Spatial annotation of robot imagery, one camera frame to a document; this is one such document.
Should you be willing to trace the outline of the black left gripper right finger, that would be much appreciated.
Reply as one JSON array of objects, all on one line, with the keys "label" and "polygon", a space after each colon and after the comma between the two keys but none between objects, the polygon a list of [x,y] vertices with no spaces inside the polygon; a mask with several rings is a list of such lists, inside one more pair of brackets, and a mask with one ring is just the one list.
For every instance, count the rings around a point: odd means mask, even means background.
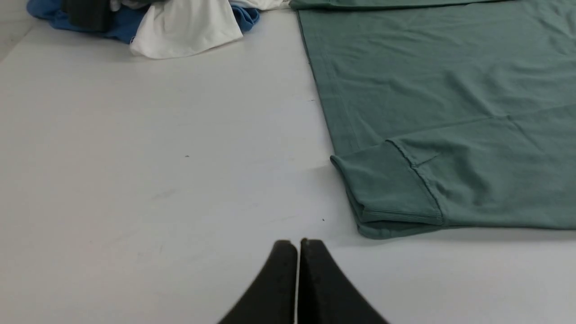
[{"label": "black left gripper right finger", "polygon": [[299,324],[386,324],[352,285],[324,242],[303,238],[297,297]]}]

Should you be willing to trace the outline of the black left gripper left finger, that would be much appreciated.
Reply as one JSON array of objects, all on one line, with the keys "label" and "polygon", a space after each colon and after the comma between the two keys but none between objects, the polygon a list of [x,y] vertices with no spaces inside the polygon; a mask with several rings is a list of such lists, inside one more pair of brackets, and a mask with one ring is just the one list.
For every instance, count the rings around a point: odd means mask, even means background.
[{"label": "black left gripper left finger", "polygon": [[257,277],[220,324],[292,324],[295,320],[298,252],[278,240]]}]

